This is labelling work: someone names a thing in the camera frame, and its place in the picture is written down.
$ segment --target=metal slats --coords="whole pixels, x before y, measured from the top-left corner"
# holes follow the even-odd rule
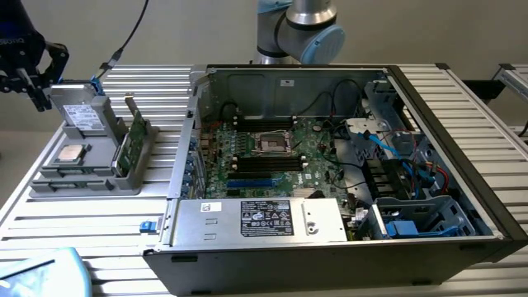
[[[0,267],[72,246],[92,274],[96,293],[129,294],[129,288],[121,286],[124,281],[155,280],[156,289],[140,286],[133,293],[167,294],[139,256],[140,246],[156,243],[159,236],[141,235],[139,225],[156,220],[165,211],[169,174],[189,99],[189,67],[120,66],[103,85],[116,115],[131,120],[124,94],[133,92],[143,115],[161,129],[141,192],[136,196],[35,201],[25,188],[12,198],[17,202],[0,229]]]
[[[468,96],[435,65],[405,65],[408,78],[473,161],[513,217],[528,229],[528,163],[515,154],[511,141],[493,128]],[[139,196],[72,197],[36,202],[20,193],[19,202],[0,229],[0,267],[75,246],[84,259],[96,296],[169,297],[165,287],[139,256],[139,245],[156,235],[140,235],[137,225],[165,210],[171,168],[188,100],[189,66],[120,66],[107,78],[105,91],[117,115],[129,115],[123,95],[135,92],[141,113],[161,128]],[[528,249],[499,263],[484,263],[460,272],[440,286],[372,288],[264,294],[265,296],[480,296],[520,297],[528,294]]]

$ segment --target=warning label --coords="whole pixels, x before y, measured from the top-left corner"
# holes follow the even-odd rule
[[[244,237],[293,235],[288,200],[241,201],[240,213]]]

